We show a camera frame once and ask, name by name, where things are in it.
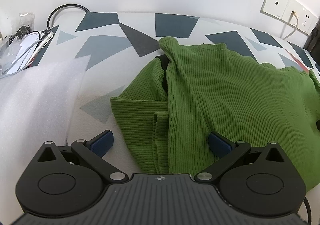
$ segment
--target wall switch panel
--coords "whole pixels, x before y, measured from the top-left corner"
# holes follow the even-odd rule
[[[308,35],[318,23],[318,18],[296,0],[264,0],[261,10],[293,27],[297,24],[297,19],[292,15],[295,11],[299,19],[298,29]]]
[[[281,19],[289,0],[264,0],[262,11]]]

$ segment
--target geometric patterned mattress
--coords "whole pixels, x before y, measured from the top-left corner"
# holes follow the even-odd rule
[[[114,146],[103,157],[126,172],[140,169],[130,155],[111,111],[110,97],[118,96],[153,58],[163,54],[158,40],[175,37],[181,45],[226,43],[228,49],[268,62],[278,69],[294,66],[319,69],[309,53],[287,41],[241,25],[194,16],[162,13],[68,12],[52,28],[55,36],[39,52],[33,65],[91,55],[76,100],[68,132],[68,144],[90,140],[106,129],[114,134]],[[320,185],[307,194],[316,224],[320,216]],[[304,207],[299,214],[306,217]]]

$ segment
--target gray triangle pattern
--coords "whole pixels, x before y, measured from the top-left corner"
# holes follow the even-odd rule
[[[250,28],[260,43],[283,48],[270,34]]]
[[[63,42],[66,42],[68,40],[72,40],[74,38],[76,38],[77,36],[74,36],[72,34],[60,31],[59,32],[59,36],[58,36],[58,40],[57,40],[57,45]]]
[[[236,51],[242,56],[251,56],[256,60],[255,56],[253,56],[251,50],[237,31],[208,34],[206,37],[214,44],[225,43],[229,50]]]
[[[80,107],[84,112],[92,116],[94,119],[105,124],[111,114],[110,98],[119,96],[123,90],[123,87],[117,88],[103,96],[100,96],[89,103]]]
[[[119,18],[117,13],[86,12],[84,18],[75,32],[98,28],[101,26],[117,24]]]
[[[292,61],[289,58],[287,58],[287,57],[285,57],[285,56],[283,56],[281,54],[279,54],[279,56],[280,56],[281,60],[283,61],[284,65],[286,67],[294,66],[294,67],[297,68],[297,70],[303,71],[303,69],[300,67],[300,65],[297,64],[295,61]]]
[[[155,13],[156,37],[172,36],[188,39],[198,19],[187,15]]]
[[[306,54],[306,50],[300,48],[299,46],[297,46],[291,42],[289,42],[289,43],[292,46],[292,48],[296,51],[296,53],[299,55],[300,59],[302,59],[304,65],[313,69],[312,63]]]
[[[259,44],[259,43],[255,42],[255,41],[247,38],[247,37],[246,37],[246,39],[252,44],[252,46],[253,46],[258,52],[264,51],[264,50],[267,50],[267,49],[268,49],[268,48],[262,46],[261,44]]]
[[[91,55],[87,70],[110,56],[132,46],[125,37],[109,35],[90,36],[75,58]]]

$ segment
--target green sweater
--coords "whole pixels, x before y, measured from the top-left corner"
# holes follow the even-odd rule
[[[190,173],[218,160],[208,146],[216,131],[254,147],[277,141],[307,190],[320,183],[320,86],[312,70],[276,69],[230,51],[225,44],[180,46],[165,37],[168,95],[159,58],[119,97],[113,114],[145,173]]]

